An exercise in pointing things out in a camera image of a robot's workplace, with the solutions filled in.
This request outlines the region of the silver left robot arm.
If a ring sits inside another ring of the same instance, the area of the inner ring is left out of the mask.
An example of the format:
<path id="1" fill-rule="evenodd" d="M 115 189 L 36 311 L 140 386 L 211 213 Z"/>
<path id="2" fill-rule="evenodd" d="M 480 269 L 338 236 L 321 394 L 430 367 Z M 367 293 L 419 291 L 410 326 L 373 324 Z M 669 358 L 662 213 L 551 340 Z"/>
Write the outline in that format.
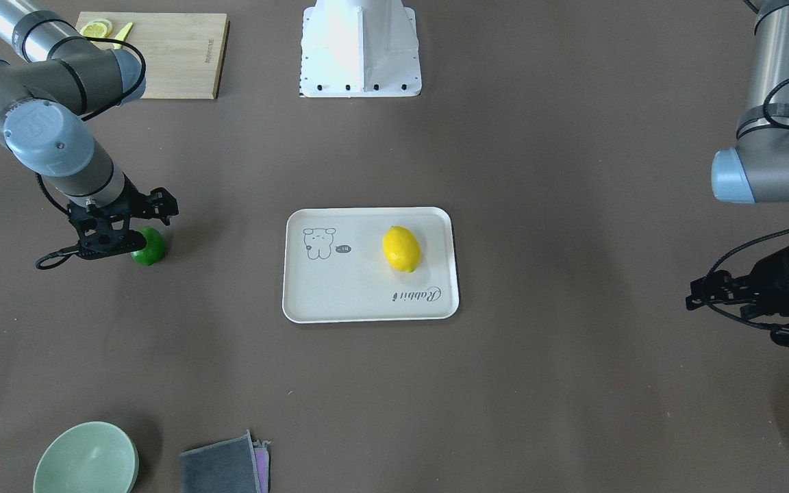
<path id="1" fill-rule="evenodd" d="M 755 60 L 736 145 L 715 153 L 711 182 L 723 202 L 789 202 L 789 1 L 749 2 Z M 686 309 L 710 308 L 789 347 L 789 246 L 734 277 L 714 262 L 690 284 Z"/>

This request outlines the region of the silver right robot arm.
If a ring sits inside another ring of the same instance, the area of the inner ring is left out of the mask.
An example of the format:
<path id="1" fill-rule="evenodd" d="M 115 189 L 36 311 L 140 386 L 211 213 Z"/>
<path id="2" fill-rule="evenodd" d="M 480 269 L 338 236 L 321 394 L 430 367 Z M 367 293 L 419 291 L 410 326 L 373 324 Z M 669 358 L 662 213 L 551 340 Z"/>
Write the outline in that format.
<path id="1" fill-rule="evenodd" d="M 0 38 L 24 60 L 16 66 L 0 58 L 0 144 L 34 172 L 42 194 L 77 235 L 36 268 L 72 257 L 131 255 L 146 265 L 162 258 L 162 235 L 129 223 L 168 225 L 178 215 L 177 200 L 166 188 L 141 193 L 87 124 L 144 94 L 147 63 L 140 50 L 122 40 L 103 49 L 100 35 L 80 34 L 36 1 L 0 1 Z"/>

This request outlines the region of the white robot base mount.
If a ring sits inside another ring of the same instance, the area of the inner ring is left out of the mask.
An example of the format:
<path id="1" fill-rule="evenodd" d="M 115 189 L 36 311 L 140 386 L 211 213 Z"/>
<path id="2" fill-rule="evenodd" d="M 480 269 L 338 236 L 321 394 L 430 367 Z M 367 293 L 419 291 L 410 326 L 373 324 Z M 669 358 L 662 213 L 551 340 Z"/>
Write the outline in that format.
<path id="1" fill-rule="evenodd" d="M 422 88 L 416 13 L 403 2 L 317 1 L 304 9 L 300 97 L 415 97 Z"/>

